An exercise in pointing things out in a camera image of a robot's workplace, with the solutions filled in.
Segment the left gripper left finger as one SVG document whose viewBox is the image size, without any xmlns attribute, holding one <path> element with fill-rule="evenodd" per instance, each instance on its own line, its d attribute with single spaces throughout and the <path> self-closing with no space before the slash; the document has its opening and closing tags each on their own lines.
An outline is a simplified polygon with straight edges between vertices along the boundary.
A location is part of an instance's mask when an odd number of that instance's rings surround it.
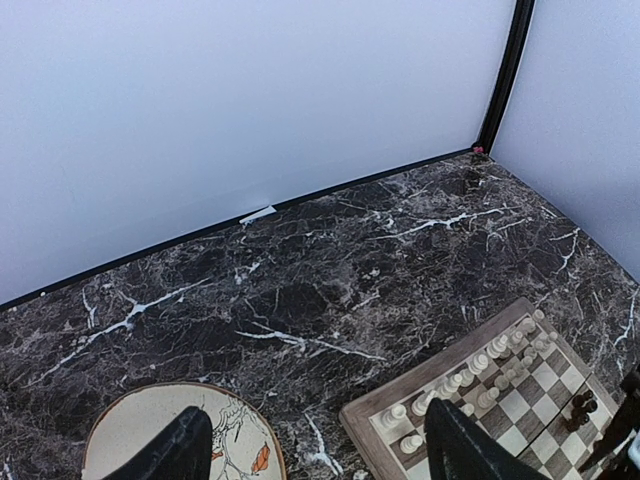
<svg viewBox="0 0 640 480">
<path fill-rule="evenodd" d="M 106 476 L 107 480 L 210 478 L 212 423 L 196 406 L 186 407 L 141 451 Z"/>
</svg>

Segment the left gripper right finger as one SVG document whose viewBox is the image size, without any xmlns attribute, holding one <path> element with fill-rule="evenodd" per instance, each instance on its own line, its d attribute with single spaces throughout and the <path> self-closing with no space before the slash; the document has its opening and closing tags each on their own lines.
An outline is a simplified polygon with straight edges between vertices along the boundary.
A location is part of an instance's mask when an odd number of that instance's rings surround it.
<svg viewBox="0 0 640 480">
<path fill-rule="evenodd" d="M 510 454 L 449 400 L 431 401 L 424 428 L 431 479 L 546 479 Z"/>
</svg>

